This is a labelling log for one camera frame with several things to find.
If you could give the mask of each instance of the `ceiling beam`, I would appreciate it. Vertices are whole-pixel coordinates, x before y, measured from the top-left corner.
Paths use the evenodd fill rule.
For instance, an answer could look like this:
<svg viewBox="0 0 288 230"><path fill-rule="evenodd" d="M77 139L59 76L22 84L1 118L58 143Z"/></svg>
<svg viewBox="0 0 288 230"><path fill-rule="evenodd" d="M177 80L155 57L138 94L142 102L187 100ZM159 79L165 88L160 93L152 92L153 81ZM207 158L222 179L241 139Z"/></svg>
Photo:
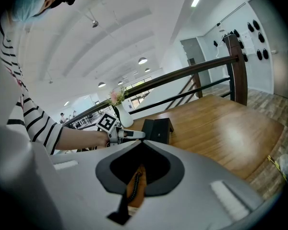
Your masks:
<svg viewBox="0 0 288 230"><path fill-rule="evenodd" d="M136 13L130 14L126 17L124 17L123 19L121 19L121 25L125 26L129 23L132 23L136 20L142 19L146 16L151 15L151 11L149 10L149 8L145 8L144 10L138 11ZM106 31L102 31L101 33L99 33L96 37L94 37L92 39L92 41L85 45L79 52L78 54L75 55L75 57L70 61L70 63L67 65L65 71L63 72L63 75L65 77L67 77L67 75L70 73L70 71L73 69L73 67L80 61L80 59L91 49L93 48L95 45L97 45L101 40L103 40L104 38L106 38L108 36L107 33L113 33L116 30L120 29L121 26L118 25L117 23L113 23L111 26L109 26L108 28L106 28Z"/></svg>
<svg viewBox="0 0 288 230"><path fill-rule="evenodd" d="M93 2L90 2L89 4L85 5L80 9L81 12L87 11L88 8L92 8L100 3L101 0L93 0ZM66 37L66 35L70 32L70 30L76 25L76 23L83 17L82 13L78 13L76 16L73 14L69 23L64 28L63 32L57 36L55 43L49 47L47 52L47 60L46 60L46 67L42 68L39 74L39 79L43 80L45 77L45 74L47 72L48 67L51 64L52 58L55 55L57 49L59 48L60 44L62 43L63 39Z"/></svg>
<svg viewBox="0 0 288 230"><path fill-rule="evenodd" d="M149 47L149 48L141 51L141 54L147 53L147 52L150 52L150 51L153 52L154 50L155 50L155 47L154 47L154 46L151 46L151 47ZM133 62L133 61L134 61L133 59L129 59L129 60L127 60L127 61L123 61L123 62L120 62L120 63L118 63L118 64L115 64L115 65L113 65L113 66L115 66L115 67L111 67L111 68L112 68L111 70L104 71L102 74L98 75L97 78L101 78L101 77L104 77L104 76L109 75L109 74L112 74L112 75L113 75L114 72L120 72L121 67L125 67L125 66L128 67L129 65L132 65L133 69L135 69L135 68L134 68L134 64L137 64L137 62L136 62L136 61Z"/></svg>
<svg viewBox="0 0 288 230"><path fill-rule="evenodd" d="M111 52L107 53L106 55L104 55L101 59L99 59L98 61L96 61L95 63L93 63L93 65L91 67L89 67L86 71L84 71L84 73L82 74L82 77L87 76L88 74L90 74L94 69L96 69L97 67L99 67L102 63L104 63L106 60L108 60L109 58L111 58L113 55L117 54L118 52L123 51L125 48L130 47L131 45L135 45L147 38L150 38L154 36L154 32L150 31L148 33L139 35L138 37L134 38L133 40L126 42L122 45L122 47L117 47L114 50L112 50Z"/></svg>

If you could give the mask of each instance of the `person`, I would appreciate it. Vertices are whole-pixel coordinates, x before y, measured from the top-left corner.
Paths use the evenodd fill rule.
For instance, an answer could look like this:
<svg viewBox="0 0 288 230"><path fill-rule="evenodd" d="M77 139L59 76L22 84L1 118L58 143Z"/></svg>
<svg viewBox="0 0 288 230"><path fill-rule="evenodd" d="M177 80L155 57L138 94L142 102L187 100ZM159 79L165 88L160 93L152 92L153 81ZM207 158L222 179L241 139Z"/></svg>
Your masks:
<svg viewBox="0 0 288 230"><path fill-rule="evenodd" d="M40 19L49 9L60 5L64 0L15 0L12 7L0 18L0 61L15 80L21 95L13 108L7 128L23 134L31 142L44 145L49 155L54 150L75 150L87 147L105 147L108 135L102 131L82 131L63 127L54 122L29 95L24 82L16 50L8 34L15 29L18 21L27 22Z"/></svg>
<svg viewBox="0 0 288 230"><path fill-rule="evenodd" d="M64 124L67 121L67 118L64 117L64 113L61 113L61 120L62 124Z"/></svg>

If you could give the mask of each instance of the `wooden floor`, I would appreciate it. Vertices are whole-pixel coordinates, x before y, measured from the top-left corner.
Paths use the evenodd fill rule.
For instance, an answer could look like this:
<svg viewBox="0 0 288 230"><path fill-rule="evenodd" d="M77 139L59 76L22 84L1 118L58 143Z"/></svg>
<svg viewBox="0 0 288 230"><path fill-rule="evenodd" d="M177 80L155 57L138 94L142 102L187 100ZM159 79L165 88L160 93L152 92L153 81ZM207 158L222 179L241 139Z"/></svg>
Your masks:
<svg viewBox="0 0 288 230"><path fill-rule="evenodd" d="M203 96L208 94L220 96L228 91L228 85L219 84L203 90ZM278 148L270 154L275 160L278 160L282 154L288 152L288 99L282 96L249 89L247 106L285 126L284 132L279 140L280 146L277 146ZM268 160L259 166L256 172L246 180L264 199L268 199L279 192L285 184L279 171Z"/></svg>

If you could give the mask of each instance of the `railing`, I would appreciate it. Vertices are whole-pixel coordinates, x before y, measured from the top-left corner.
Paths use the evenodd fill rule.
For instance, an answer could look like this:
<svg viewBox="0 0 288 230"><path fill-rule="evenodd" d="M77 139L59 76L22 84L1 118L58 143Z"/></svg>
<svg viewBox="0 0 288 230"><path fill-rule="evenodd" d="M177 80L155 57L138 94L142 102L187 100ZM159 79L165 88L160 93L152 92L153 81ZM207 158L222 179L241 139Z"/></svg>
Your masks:
<svg viewBox="0 0 288 230"><path fill-rule="evenodd" d="M178 94L183 93L183 92L186 90L186 88L189 86L189 84L190 84L190 82L191 82L192 80L193 80L193 83L192 83L191 87L189 87L188 91L192 90L192 89L195 88L195 87L197 87L197 88L201 87L200 77L199 77L198 73L195 73L195 74L193 74L193 75L190 77L190 79L187 81L187 83L183 86L183 88L180 90L180 92L179 92ZM202 97L203 97L202 91L199 91L197 94L198 94L198 98L202 98ZM183 100L184 100L185 97L182 97L182 98L175 104L175 107L176 107L176 106L179 106L179 105L183 102ZM193 95L191 94L191 95L189 96L189 98L187 99L187 101L184 102L184 104L188 103L189 100L190 100L192 97L193 97ZM175 101L176 101L176 100L172 101L172 102L166 107L165 110L169 109L169 108L174 104Z"/></svg>
<svg viewBox="0 0 288 230"><path fill-rule="evenodd" d="M228 51L230 52L230 56L228 57L223 57L223 58L218 58L210 61L206 61L203 63L191 65L189 67L185 67L182 69L179 69L174 72L170 72L168 74L165 74L163 76L160 76L158 78L152 79L148 82L145 82L143 84L140 84L136 87L133 87L128 90L128 94L126 95L126 98L129 98L131 96L134 96L136 94L145 92L147 90L156 88L160 85L175 81L177 79L184 78L186 76L190 75L195 75L201 71L205 71L208 69L212 69L215 67L223 66L226 65L228 69L228 75L229 77L222 78L220 80L214 81L210 84L198 87L194 90L189 90L185 93L179 93L176 96L167 98L165 100L162 100L158 103L154 103L148 106L144 106L141 108L138 108L136 110L133 110L129 112L130 114L135 114L144 110L147 110L149 108L168 103L171 101L174 101L176 99L188 96L190 94L194 94L197 92L201 92L204 89L210 88L214 85L217 85L222 82L229 81L229 89L230 91L222 97L230 95L230 99L232 101L236 101L240 104L246 105L247 103L247 78L246 78L246 69L245 69L245 64L244 64L244 59L242 55L242 51L238 42L238 39L235 35L229 35L224 38L226 45L228 47ZM66 122L63 126L68 126L70 124L76 123L78 120L95 113L99 111L100 109L105 109L109 106L109 104L106 101L103 101L102 103L91 107L90 109L82 112L81 114L77 115L75 118L72 120Z"/></svg>
<svg viewBox="0 0 288 230"><path fill-rule="evenodd" d="M67 126L69 128L74 128L78 130L93 127L96 125L94 121L96 121L101 115L103 115L104 112L108 112L111 109L112 109L111 106L108 106L106 108L100 108L98 111L92 112L91 114L84 117L83 116L80 117L81 114L79 114L78 116L80 117L80 119L78 118L78 116L76 116L71 120L69 120L68 122L64 123L63 126Z"/></svg>

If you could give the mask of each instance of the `wooden table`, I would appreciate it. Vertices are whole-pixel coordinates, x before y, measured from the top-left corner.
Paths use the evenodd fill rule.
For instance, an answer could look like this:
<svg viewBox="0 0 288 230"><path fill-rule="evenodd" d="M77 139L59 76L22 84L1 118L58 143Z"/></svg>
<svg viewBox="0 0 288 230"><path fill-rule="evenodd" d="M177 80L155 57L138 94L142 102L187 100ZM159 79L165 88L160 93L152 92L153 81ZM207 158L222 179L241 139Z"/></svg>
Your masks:
<svg viewBox="0 0 288 230"><path fill-rule="evenodd" d="M242 179L266 159L284 129L258 111L214 95L136 119L128 129L141 131L145 119L167 117L174 127L170 145L205 155Z"/></svg>

